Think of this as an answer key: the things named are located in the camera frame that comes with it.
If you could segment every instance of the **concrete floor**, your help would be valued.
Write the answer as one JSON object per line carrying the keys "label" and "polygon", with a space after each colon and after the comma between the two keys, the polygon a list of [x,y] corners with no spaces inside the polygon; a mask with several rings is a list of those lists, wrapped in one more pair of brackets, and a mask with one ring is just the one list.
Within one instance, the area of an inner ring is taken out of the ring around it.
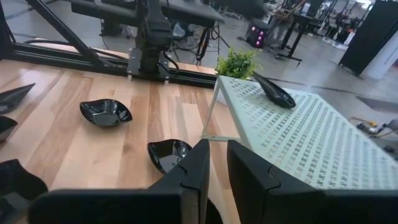
{"label": "concrete floor", "polygon": [[[52,26],[41,16],[32,10],[24,0],[1,0],[7,22],[19,42],[36,37],[52,40],[65,40]],[[100,20],[82,16],[71,12],[70,3],[65,1],[51,1],[48,7],[87,45],[126,52],[134,46],[134,39],[127,40],[124,37],[105,37],[103,43],[98,35],[101,29]],[[226,23],[221,25],[221,36],[235,49],[243,51],[253,50],[247,43],[237,39],[243,36],[246,30],[246,22],[225,18]],[[295,39],[295,33],[290,38],[290,45]],[[201,65],[215,67],[217,64],[217,41],[211,41],[212,46]],[[220,44],[220,55],[226,56],[228,48],[224,43]],[[358,78],[351,75],[345,69],[338,66],[344,51],[338,50],[323,43],[319,37],[303,36],[294,56],[303,59],[300,66],[294,60],[276,60],[267,50],[258,52],[256,62],[262,69],[257,72],[265,77],[273,78],[277,84],[285,88],[304,90],[318,93],[334,106],[342,115],[349,118],[374,120],[379,124],[396,119],[397,114],[380,113],[367,107],[355,96],[364,95],[386,101],[398,102],[398,69],[392,68],[389,73],[379,81]],[[192,63],[194,55],[190,52],[177,51],[181,62]]]}

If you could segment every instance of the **perforated shelf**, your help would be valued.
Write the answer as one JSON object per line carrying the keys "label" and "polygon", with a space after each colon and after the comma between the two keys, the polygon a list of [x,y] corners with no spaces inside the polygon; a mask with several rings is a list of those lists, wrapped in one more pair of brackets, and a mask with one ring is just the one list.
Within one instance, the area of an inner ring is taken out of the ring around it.
{"label": "perforated shelf", "polygon": [[318,189],[398,189],[397,163],[319,95],[285,89],[288,110],[256,82],[218,83],[243,144],[288,174]]}

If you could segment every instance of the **potted plant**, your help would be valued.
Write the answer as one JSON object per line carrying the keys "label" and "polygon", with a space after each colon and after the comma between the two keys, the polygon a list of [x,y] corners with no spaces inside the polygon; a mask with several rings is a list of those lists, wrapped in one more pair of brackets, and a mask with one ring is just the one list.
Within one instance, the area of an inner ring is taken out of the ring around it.
{"label": "potted plant", "polygon": [[[253,57],[256,52],[243,52],[239,50],[234,51],[233,48],[229,49],[228,58],[225,59],[222,56],[218,59],[216,67],[217,75],[224,75],[227,77],[248,79],[254,73],[254,69],[259,67],[256,62],[253,62]],[[225,98],[221,91],[218,92],[217,100],[226,105]]]}

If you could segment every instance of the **green plant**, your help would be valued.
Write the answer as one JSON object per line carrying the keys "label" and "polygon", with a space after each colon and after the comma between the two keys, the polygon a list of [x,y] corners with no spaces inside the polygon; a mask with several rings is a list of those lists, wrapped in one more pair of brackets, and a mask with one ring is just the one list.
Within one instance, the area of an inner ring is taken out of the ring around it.
{"label": "green plant", "polygon": [[259,65],[252,61],[256,52],[235,52],[233,48],[229,49],[228,58],[220,56],[216,71],[219,75],[225,75],[233,78],[246,79],[253,75],[254,69]]}

